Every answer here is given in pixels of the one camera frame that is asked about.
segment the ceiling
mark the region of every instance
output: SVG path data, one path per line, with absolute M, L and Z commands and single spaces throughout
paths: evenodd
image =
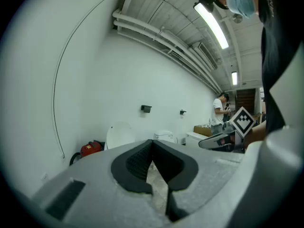
M 210 73 L 222 90 L 260 87 L 262 23 L 258 15 L 237 24 L 229 10 L 215 6 L 213 16 L 219 23 L 229 47 L 221 49 L 213 32 L 193 5 L 198 0 L 124 0 L 121 14 L 169 31 L 189 47 L 202 42 L 218 68 Z M 239 83 L 232 85 L 231 72 L 238 71 Z

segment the man in white t-shirt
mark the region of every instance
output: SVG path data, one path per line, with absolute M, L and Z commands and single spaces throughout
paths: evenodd
M 221 93 L 217 99 L 213 101 L 211 112 L 211 132 L 213 135 L 223 132 L 223 117 L 224 114 L 229 114 L 230 111 L 223 111 L 223 103 L 229 100 L 227 93 Z

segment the ceiling light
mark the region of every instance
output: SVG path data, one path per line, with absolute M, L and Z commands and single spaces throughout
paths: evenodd
M 238 73 L 237 72 L 232 72 L 232 84 L 236 86 L 238 84 Z
M 206 8 L 198 3 L 194 6 L 194 9 L 203 17 L 205 22 L 209 25 L 210 29 L 213 31 L 215 37 L 218 39 L 220 46 L 222 49 L 229 47 L 228 42 L 224 36 L 223 31 L 221 30 L 219 24 L 213 17 L 212 13 L 209 13 Z

